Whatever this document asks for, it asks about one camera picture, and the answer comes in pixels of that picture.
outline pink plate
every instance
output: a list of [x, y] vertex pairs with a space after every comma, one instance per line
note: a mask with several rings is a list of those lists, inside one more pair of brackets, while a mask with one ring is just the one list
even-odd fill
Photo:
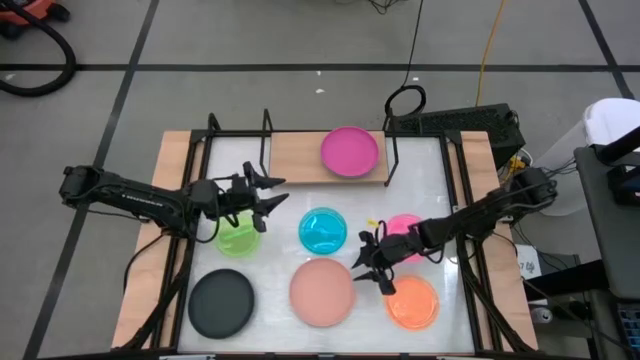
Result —
[[[406, 234], [409, 232], [409, 225], [413, 225], [419, 222], [419, 217], [412, 214], [401, 214], [396, 215], [389, 220], [387, 223], [387, 234]], [[404, 260], [404, 262], [409, 264], [415, 264], [422, 261], [422, 256], [416, 254], [411, 255]]]
[[360, 177], [378, 163], [378, 143], [364, 129], [345, 126], [331, 131], [320, 147], [322, 162], [334, 173], [344, 177]]

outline wooden shelf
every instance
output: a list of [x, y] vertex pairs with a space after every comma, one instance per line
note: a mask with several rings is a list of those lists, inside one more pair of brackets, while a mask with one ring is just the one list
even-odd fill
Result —
[[344, 178], [322, 163], [320, 146], [328, 132], [274, 132], [271, 134], [269, 176], [287, 179], [288, 184], [384, 183], [389, 177], [384, 131], [369, 131], [378, 143], [380, 159], [369, 174]]

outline black metal frame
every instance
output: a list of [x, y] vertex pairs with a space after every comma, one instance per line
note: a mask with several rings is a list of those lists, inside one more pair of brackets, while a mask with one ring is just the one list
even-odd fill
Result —
[[[456, 189], [455, 189], [455, 184], [453, 181], [453, 171], [452, 171], [452, 167], [451, 167], [451, 161], [449, 159], [449, 151], [448, 151], [448, 146], [447, 146], [447, 141], [452, 141], [452, 143], [455, 146], [455, 150], [456, 150], [456, 156], [457, 156], [457, 160], [459, 163], [459, 168], [460, 168], [460, 175], [461, 175], [461, 180], [462, 180], [462, 189], [463, 192], [465, 194], [465, 200], [466, 202], [469, 204], [471, 202], [473, 202], [473, 196], [471, 194], [471, 184], [469, 181], [469, 174], [467, 172], [466, 169], [466, 161], [465, 161], [465, 157], [464, 157], [464, 152], [462, 149], [462, 142], [461, 142], [461, 136], [459, 132], [455, 132], [455, 131], [447, 131], [447, 132], [433, 132], [433, 133], [425, 133], [425, 134], [414, 134], [414, 133], [396, 133], [395, 131], [395, 122], [397, 122], [398, 120], [400, 120], [400, 117], [389, 117], [387, 116], [387, 118], [384, 121], [383, 124], [383, 128], [382, 130], [385, 132], [385, 136], [387, 137], [391, 137], [392, 138], [392, 142], [393, 142], [393, 151], [394, 151], [394, 165], [391, 169], [391, 171], [389, 172], [389, 178], [387, 179], [387, 181], [385, 182], [385, 186], [388, 186], [393, 174], [395, 173], [395, 170], [399, 164], [399, 156], [398, 156], [398, 150], [397, 150], [397, 141], [396, 138], [397, 137], [421, 137], [421, 138], [437, 138], [439, 140], [440, 143], [440, 149], [441, 149], [441, 153], [442, 153], [442, 162], [443, 162], [443, 167], [444, 167], [444, 172], [445, 172], [445, 180], [447, 183], [447, 192], [448, 192], [448, 196], [449, 196], [449, 201], [450, 201], [450, 205], [452, 207], [452, 211], [455, 211], [458, 202], [457, 202], [457, 197], [456, 197]], [[310, 132], [310, 131], [326, 131], [326, 130], [284, 130], [282, 132]], [[213, 142], [213, 138], [214, 137], [260, 137], [261, 138], [261, 149], [260, 149], [260, 167], [262, 168], [263, 173], [266, 175], [267, 171], [266, 168], [263, 165], [263, 159], [264, 159], [264, 143], [265, 143], [265, 137], [269, 136], [271, 137], [271, 133], [273, 132], [273, 124], [271, 121], [271, 118], [269, 116], [269, 112], [265, 109], [264, 110], [264, 114], [263, 114], [263, 124], [262, 124], [262, 130], [261, 131], [254, 131], [254, 130], [222, 130], [220, 128], [220, 124], [218, 123], [217, 119], [215, 118], [215, 116], [213, 114], [209, 115], [209, 120], [208, 120], [208, 128], [204, 129], [204, 130], [193, 130], [191, 132], [191, 137], [189, 140], [189, 149], [187, 151], [187, 158], [186, 158], [186, 163], [185, 163], [185, 169], [183, 172], [183, 177], [182, 177], [182, 184], [186, 185], [188, 182], [191, 181], [191, 174], [193, 171], [193, 166], [194, 166], [194, 162], [195, 162], [195, 155], [196, 155], [196, 148], [197, 146], [204, 141], [204, 152], [203, 152], [203, 156], [200, 162], [200, 170], [199, 170], [199, 174], [198, 174], [198, 178], [202, 179], [205, 178], [207, 175], [207, 167], [208, 167], [208, 163], [209, 163], [209, 158], [210, 158], [210, 153], [211, 153], [211, 146], [212, 146], [212, 142]], [[171, 244], [169, 247], [169, 253], [167, 255], [167, 261], [165, 264], [165, 272], [163, 275], [163, 283], [162, 283], [162, 288], [161, 288], [161, 293], [160, 296], [162, 296], [163, 294], [166, 293], [168, 285], [171, 283], [173, 276], [174, 276], [174, 272], [175, 272], [175, 266], [176, 266], [176, 259], [177, 259], [177, 255], [178, 255], [178, 250], [179, 250], [179, 244], [180, 244], [181, 239], [177, 239], [177, 238], [172, 238], [171, 239]], [[191, 240], [185, 240], [186, 241], [186, 248], [185, 248], [185, 252], [184, 252], [184, 258], [183, 258], [183, 262], [187, 262], [187, 266], [190, 269], [191, 268], [191, 262], [193, 260], [193, 253], [194, 253], [194, 248], [195, 248], [195, 241], [193, 239]], [[487, 291], [487, 293], [491, 294], [491, 287], [489, 285], [488, 282], [488, 272], [487, 272], [487, 267], [486, 267], [486, 262], [485, 262], [485, 258], [484, 258], [484, 253], [483, 253], [483, 249], [481, 245], [476, 245], [476, 249], [475, 251], [477, 252], [477, 258], [478, 258], [478, 272], [480, 274], [480, 279], [482, 281], [482, 286], [485, 288], [485, 290]], [[172, 328], [172, 332], [171, 332], [171, 338], [170, 338], [170, 343], [169, 343], [169, 347], [168, 348], [160, 348], [159, 347], [159, 343], [160, 343], [160, 337], [162, 334], [162, 328], [163, 328], [163, 321], [164, 321], [164, 317], [161, 321], [158, 322], [155, 330], [153, 331], [152, 337], [151, 337], [151, 342], [150, 342], [150, 348], [149, 349], [141, 349], [141, 350], [116, 350], [116, 351], [112, 351], [112, 352], [107, 352], [107, 353], [98, 353], [98, 354], [83, 354], [83, 355], [73, 355], [73, 356], [63, 356], [63, 357], [56, 357], [56, 358], [49, 358], [49, 359], [57, 359], [57, 360], [111, 360], [111, 359], [126, 359], [126, 360], [134, 360], [134, 359], [141, 359], [141, 360], [149, 360], [149, 359], [159, 359], [161, 357], [164, 356], [171, 356], [171, 355], [180, 355], [177, 352], [177, 344], [178, 344], [178, 339], [180, 337], [180, 330], [181, 330], [181, 325], [182, 325], [182, 319], [184, 316], [184, 305], [186, 302], [186, 296], [187, 296], [187, 288], [188, 288], [188, 281], [186, 281], [184, 283], [184, 285], [182, 286], [182, 288], [180, 289], [180, 291], [177, 294], [177, 302], [176, 302], [176, 316], [174, 317], [174, 321], [173, 321], [173, 328]], [[476, 301], [475, 301], [475, 297], [473, 294], [473, 291], [466, 285], [464, 284], [464, 291], [465, 291], [465, 298], [467, 301], [467, 309], [469, 311], [469, 323], [470, 323], [470, 327], [471, 327], [471, 334], [472, 334], [472, 340], [473, 340], [473, 345], [474, 345], [474, 355], [469, 355], [469, 356], [462, 356], [462, 357], [469, 357], [469, 358], [474, 358], [476, 356], [490, 356], [492, 359], [530, 359], [530, 360], [536, 360], [536, 359], [547, 359], [547, 360], [555, 360], [555, 359], [572, 359], [572, 358], [568, 358], [568, 357], [555, 357], [555, 356], [547, 356], [547, 355], [543, 355], [543, 354], [522, 354], [522, 353], [518, 353], [518, 354], [513, 354], [513, 353], [505, 353], [505, 352], [501, 352], [502, 351], [502, 346], [501, 346], [501, 336], [499, 333], [497, 333], [497, 328], [495, 327], [495, 324], [491, 321], [491, 319], [488, 319], [489, 324], [490, 324], [490, 329], [491, 329], [491, 336], [492, 339], [497, 340], [499, 342], [499, 350], [495, 351], [495, 350], [486, 350], [482, 348], [482, 338], [481, 338], [481, 333], [480, 333], [480, 328], [479, 328], [479, 319], [477, 316], [477, 308], [476, 308]], [[331, 357], [332, 359], [360, 359], [360, 357], [358, 356], [353, 356], [353, 355], [326, 355], [328, 357]], [[318, 359], [321, 356], [318, 354], [309, 354], [309, 355], [286, 355], [286, 354], [273, 354], [273, 353], [264, 353], [264, 354], [242, 354], [242, 355], [234, 355], [234, 354], [215, 354], [215, 358], [216, 359], [222, 359], [222, 358], [230, 358], [230, 359], [237, 359], [237, 358], [253, 358], [253, 359], [276, 359], [276, 358], [296, 358], [296, 359], [303, 359], [303, 358], [309, 358], [309, 359]], [[380, 356], [380, 359], [408, 359], [409, 358], [409, 354], [399, 354], [399, 355], [393, 355], [393, 356]], [[436, 356], [410, 356], [411, 359], [436, 359]]]

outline gray floor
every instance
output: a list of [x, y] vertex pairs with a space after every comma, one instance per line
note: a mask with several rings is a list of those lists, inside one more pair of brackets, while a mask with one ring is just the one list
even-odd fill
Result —
[[[365, 71], [354, 65], [337, 71], [340, 66], [322, 64], [405, 63], [419, 5], [401, 2], [380, 16], [364, 0], [61, 2], [73, 19], [54, 27], [67, 37], [80, 63], [96, 66], [43, 98], [0, 93], [0, 165], [5, 169], [0, 197], [6, 204], [0, 217], [1, 359], [25, 353], [69, 233], [74, 212], [57, 195], [62, 169], [93, 162], [110, 115], [116, 115], [117, 128], [105, 167], [141, 181], [151, 180], [162, 132], [202, 127], [210, 111], [224, 128], [257, 128], [265, 107], [278, 128], [379, 128], [386, 97], [404, 79], [401, 68]], [[425, 71], [413, 72], [409, 80], [427, 90], [426, 111], [473, 105], [477, 72], [448, 65], [480, 63], [499, 3], [425, 0], [414, 58]], [[145, 16], [156, 4], [148, 36], [142, 37], [141, 71], [130, 84], [123, 83], [139, 33], [146, 31]], [[588, 4], [615, 61], [640, 64], [640, 1]], [[55, 74], [29, 64], [62, 61], [55, 44], [35, 30], [17, 42], [0, 39], [5, 81], [37, 84]], [[612, 73], [593, 66], [615, 64], [607, 64], [579, 0], [509, 1], [489, 63], [521, 65], [509, 68], [512, 72], [490, 68], [483, 103], [507, 102], [518, 111], [534, 157], [578, 122], [586, 106], [621, 95]], [[33, 70], [15, 71], [11, 64]], [[145, 68], [154, 64], [194, 67]], [[242, 71], [197, 67], [235, 64], [256, 66]], [[263, 64], [319, 64], [320, 71]], [[557, 66], [567, 64], [579, 66]], [[623, 78], [640, 93], [640, 74], [623, 73]], [[115, 101], [120, 90], [126, 95], [121, 109]], [[409, 109], [414, 102], [407, 95], [396, 107]], [[583, 262], [599, 257], [586, 211], [561, 219], [533, 215], [523, 227], [543, 250], [577, 253]], [[34, 341], [32, 350], [39, 349], [40, 357], [108, 350], [122, 271], [137, 232], [133, 222], [88, 216], [44, 338]]]

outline blue bowl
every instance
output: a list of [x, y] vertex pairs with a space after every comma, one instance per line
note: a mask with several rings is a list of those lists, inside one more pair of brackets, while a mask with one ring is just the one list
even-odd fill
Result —
[[302, 245], [318, 255], [331, 254], [347, 239], [347, 223], [335, 210], [316, 208], [304, 215], [298, 226]]

